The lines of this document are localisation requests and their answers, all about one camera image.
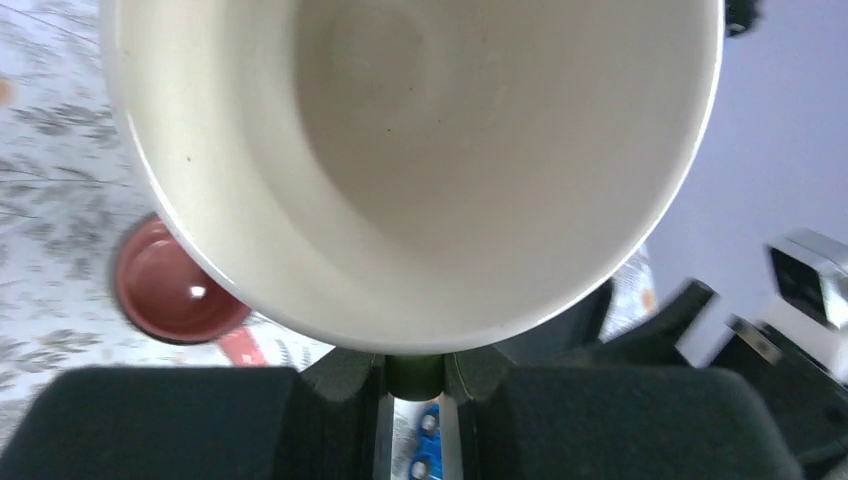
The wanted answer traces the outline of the large pink speckled mug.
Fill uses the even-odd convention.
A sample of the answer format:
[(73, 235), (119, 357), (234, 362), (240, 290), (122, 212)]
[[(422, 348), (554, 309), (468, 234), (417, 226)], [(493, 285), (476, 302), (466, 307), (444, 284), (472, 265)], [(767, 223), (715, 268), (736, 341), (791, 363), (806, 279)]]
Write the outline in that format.
[(198, 266), (155, 214), (122, 237), (111, 287), (128, 322), (157, 341), (211, 343), (239, 367), (269, 364), (245, 326), (251, 310)]

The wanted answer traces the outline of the light green mug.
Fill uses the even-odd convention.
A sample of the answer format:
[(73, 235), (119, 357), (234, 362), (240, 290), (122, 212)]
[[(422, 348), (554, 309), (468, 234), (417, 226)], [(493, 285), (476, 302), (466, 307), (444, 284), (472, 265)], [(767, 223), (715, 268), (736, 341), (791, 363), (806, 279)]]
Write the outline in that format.
[(103, 1), (113, 117), (219, 285), (351, 350), (531, 330), (608, 280), (693, 164), (720, 1)]

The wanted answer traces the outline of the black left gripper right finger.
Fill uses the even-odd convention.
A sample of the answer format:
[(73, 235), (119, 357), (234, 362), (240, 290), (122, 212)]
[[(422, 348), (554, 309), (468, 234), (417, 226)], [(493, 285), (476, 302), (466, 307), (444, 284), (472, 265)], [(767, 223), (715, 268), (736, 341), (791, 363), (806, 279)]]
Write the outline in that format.
[(468, 479), (800, 479), (760, 395), (724, 369), (517, 366), (449, 355)]

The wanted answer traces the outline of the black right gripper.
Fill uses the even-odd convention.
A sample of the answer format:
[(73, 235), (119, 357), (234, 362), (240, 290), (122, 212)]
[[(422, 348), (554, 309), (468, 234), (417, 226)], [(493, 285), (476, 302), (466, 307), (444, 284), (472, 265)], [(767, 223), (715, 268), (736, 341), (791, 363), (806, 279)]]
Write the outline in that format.
[[(688, 366), (677, 348), (716, 292), (690, 279), (652, 317), (589, 350), (590, 365)], [(847, 387), (775, 328), (732, 317), (732, 337), (711, 362), (736, 372), (763, 398), (802, 464), (847, 458)]]

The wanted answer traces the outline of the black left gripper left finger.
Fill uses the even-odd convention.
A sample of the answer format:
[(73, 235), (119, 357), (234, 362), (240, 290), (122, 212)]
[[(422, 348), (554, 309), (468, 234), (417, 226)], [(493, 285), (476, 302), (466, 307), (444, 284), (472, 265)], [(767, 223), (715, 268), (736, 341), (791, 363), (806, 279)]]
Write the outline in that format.
[(5, 479), (368, 479), (383, 362), (335, 349), (289, 367), (86, 367), (35, 399)]

